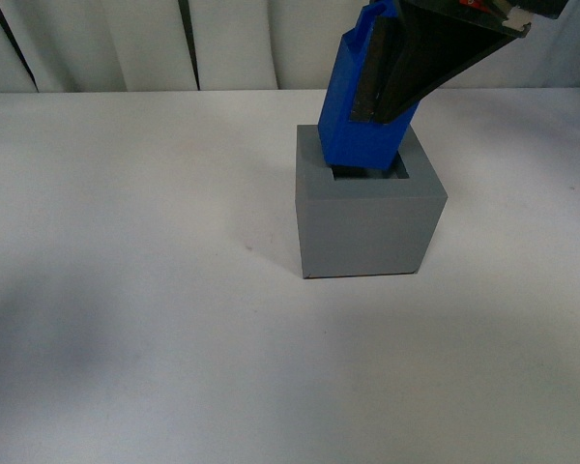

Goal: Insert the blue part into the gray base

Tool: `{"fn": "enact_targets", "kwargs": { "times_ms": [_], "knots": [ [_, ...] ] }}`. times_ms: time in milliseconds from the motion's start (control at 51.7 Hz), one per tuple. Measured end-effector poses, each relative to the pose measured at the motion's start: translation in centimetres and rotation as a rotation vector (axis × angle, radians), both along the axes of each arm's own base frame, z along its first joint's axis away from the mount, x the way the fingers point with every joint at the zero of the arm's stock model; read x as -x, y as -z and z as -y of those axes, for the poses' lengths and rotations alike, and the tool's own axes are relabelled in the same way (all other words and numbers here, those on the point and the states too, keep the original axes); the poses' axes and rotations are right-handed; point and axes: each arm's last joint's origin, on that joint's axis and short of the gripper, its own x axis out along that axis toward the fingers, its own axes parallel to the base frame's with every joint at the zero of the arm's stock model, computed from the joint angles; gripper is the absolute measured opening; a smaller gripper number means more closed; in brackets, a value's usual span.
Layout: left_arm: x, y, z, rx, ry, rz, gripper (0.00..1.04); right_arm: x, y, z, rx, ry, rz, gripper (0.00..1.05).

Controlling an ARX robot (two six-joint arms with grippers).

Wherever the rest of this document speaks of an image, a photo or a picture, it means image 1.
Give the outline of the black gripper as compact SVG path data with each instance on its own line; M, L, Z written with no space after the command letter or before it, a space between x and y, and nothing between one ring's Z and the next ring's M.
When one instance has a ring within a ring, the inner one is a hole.
M389 123L434 89L516 39L567 0L395 1L402 45L391 58L375 120Z

